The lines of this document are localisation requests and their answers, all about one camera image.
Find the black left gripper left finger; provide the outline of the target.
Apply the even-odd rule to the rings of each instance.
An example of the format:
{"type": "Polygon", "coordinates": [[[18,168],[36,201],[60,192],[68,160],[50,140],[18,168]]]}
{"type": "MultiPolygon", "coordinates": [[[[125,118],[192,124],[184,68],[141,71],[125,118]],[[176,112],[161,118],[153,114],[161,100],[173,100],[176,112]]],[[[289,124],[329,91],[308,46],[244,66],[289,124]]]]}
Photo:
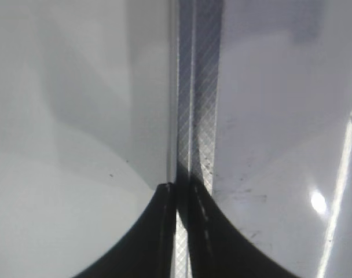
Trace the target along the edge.
{"type": "Polygon", "coordinates": [[[176,225],[176,188],[157,186],[129,231],[77,277],[170,277],[176,225]]]}

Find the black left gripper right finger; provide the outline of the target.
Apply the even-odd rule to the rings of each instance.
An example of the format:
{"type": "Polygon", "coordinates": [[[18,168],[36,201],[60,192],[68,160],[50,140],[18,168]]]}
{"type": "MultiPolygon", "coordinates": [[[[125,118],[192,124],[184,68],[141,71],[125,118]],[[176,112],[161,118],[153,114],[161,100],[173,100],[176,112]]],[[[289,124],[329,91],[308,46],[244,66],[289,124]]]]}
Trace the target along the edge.
{"type": "Polygon", "coordinates": [[[232,225],[198,178],[190,178],[188,189],[187,230],[193,277],[295,277],[232,225]]]}

